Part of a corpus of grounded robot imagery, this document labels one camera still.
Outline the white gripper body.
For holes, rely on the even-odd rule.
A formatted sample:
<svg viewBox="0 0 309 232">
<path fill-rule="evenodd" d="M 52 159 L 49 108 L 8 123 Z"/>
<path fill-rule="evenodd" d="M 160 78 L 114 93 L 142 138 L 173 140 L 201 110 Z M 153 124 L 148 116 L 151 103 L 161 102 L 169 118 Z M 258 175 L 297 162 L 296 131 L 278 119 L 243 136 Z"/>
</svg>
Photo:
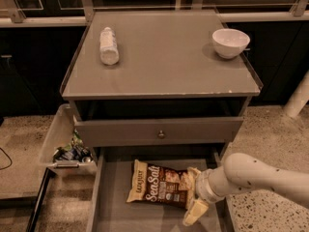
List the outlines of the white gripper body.
<svg viewBox="0 0 309 232">
<path fill-rule="evenodd" d="M 213 169 L 207 169 L 198 174 L 195 181 L 195 191 L 197 196 L 204 202 L 212 204 L 224 199 L 224 196 L 216 194 L 209 181 L 209 176 L 213 172 Z"/>
</svg>

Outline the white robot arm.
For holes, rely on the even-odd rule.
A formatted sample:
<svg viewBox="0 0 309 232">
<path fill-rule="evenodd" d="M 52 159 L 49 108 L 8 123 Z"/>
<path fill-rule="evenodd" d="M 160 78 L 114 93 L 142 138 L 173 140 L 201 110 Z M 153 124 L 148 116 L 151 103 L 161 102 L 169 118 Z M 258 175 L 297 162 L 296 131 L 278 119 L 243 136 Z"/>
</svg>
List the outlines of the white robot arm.
<svg viewBox="0 0 309 232">
<path fill-rule="evenodd" d="M 280 169 L 243 153 L 228 156 L 221 166 L 200 171 L 189 167 L 193 174 L 193 198 L 183 218 L 185 226 L 193 225 L 210 204 L 230 194 L 267 189 L 294 203 L 309 208 L 309 174 Z"/>
</svg>

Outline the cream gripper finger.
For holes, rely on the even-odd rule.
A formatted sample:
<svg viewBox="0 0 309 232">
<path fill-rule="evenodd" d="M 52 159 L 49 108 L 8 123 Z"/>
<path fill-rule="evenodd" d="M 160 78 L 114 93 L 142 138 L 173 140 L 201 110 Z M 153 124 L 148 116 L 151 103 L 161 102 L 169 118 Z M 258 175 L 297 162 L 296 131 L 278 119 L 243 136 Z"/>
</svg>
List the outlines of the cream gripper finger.
<svg viewBox="0 0 309 232">
<path fill-rule="evenodd" d="M 193 225 L 207 210 L 209 204 L 202 199 L 192 199 L 183 218 L 183 225 Z"/>
<path fill-rule="evenodd" d="M 188 167 L 187 168 L 187 174 L 188 174 L 189 181 L 190 181 L 188 198 L 193 199 L 193 198 L 195 198 L 195 195 L 196 195 L 196 180 L 199 177 L 199 175 L 201 174 L 201 171 L 197 168 L 194 168 L 194 167 Z"/>
</svg>

